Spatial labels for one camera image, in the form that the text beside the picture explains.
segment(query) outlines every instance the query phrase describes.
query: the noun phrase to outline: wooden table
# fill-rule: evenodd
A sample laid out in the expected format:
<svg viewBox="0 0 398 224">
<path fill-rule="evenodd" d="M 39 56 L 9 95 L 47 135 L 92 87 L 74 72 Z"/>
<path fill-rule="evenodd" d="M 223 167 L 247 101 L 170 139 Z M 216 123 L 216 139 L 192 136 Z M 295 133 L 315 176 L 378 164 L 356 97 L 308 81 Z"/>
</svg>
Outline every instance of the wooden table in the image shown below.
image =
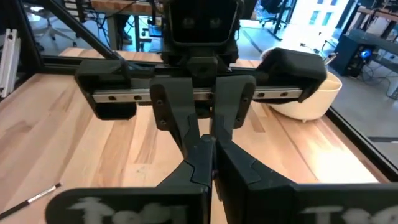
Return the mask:
<svg viewBox="0 0 398 224">
<path fill-rule="evenodd" d="M 117 23 L 113 15 L 114 13 L 118 14 L 127 14 L 134 16 L 134 30 L 135 30 L 135 45 L 136 52 L 139 52 L 141 49 L 141 42 L 150 42 L 151 39 L 141 38 L 140 37 L 140 25 L 139 25 L 139 16 L 151 16 L 152 15 L 152 7 L 148 2 L 140 2 L 137 1 L 132 3 L 132 1 L 125 0 L 91 0 L 91 5 L 98 12 L 103 12 L 107 15 L 107 23 L 108 23 L 108 37 L 109 37 L 109 47 L 113 50 L 118 48 L 118 38 L 117 38 Z"/>
<path fill-rule="evenodd" d="M 62 55 L 100 57 L 83 49 L 67 49 Z M 160 61 L 156 54 L 121 55 Z M 235 66 L 258 64 L 239 60 Z M 182 161 L 170 134 L 156 128 L 151 107 L 140 106 L 129 121 L 101 121 L 71 76 L 34 75 L 0 103 L 0 121 L 0 212 L 58 182 L 63 187 L 56 194 L 76 187 L 153 187 Z M 208 123 L 200 120 L 202 133 Z M 326 117 L 302 123 L 252 103 L 233 138 L 265 165 L 298 183 L 386 181 Z M 53 196 L 1 224 L 44 223 L 44 209 Z M 212 223 L 226 223 L 217 197 L 212 207 Z"/>
</svg>

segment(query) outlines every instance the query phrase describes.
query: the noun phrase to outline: chair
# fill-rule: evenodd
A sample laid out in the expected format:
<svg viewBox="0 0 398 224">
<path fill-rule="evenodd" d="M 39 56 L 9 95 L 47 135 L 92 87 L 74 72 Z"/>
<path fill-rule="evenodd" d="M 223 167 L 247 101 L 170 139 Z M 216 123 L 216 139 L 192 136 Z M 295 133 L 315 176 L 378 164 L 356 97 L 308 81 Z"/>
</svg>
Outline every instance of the chair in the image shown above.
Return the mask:
<svg viewBox="0 0 398 224">
<path fill-rule="evenodd" d="M 77 47 L 75 39 L 65 34 L 66 32 L 73 32 L 72 30 L 53 27 L 53 21 L 51 21 L 50 19 L 55 16 L 50 11 L 46 9 L 39 9 L 38 11 L 32 9 L 32 7 L 41 7 L 41 4 L 39 2 L 36 0 L 23 0 L 26 13 L 31 13 L 33 15 L 39 16 L 47 21 L 47 25 L 45 27 L 33 29 L 34 35 L 39 36 L 38 38 L 36 38 L 36 41 L 40 42 L 40 40 L 47 34 L 51 37 L 52 40 L 56 40 L 56 35 L 58 35 L 65 39 L 71 40 L 72 46 Z M 40 44 L 38 44 L 38 47 L 40 50 L 44 49 Z"/>
<path fill-rule="evenodd" d="M 260 20 L 260 23 L 262 24 L 263 27 L 266 25 L 267 22 L 272 22 L 272 25 L 274 25 L 277 22 L 278 20 L 277 16 L 280 13 L 282 7 L 282 1 L 283 0 L 261 0 L 261 6 L 264 8 L 264 10 L 267 11 L 269 14 L 274 14 L 274 16 L 272 17 L 263 18 Z M 287 10 L 291 10 L 291 7 L 290 6 L 285 7 L 284 11 Z M 279 28 L 282 26 L 282 24 L 286 28 L 287 22 L 281 20 Z"/>
</svg>

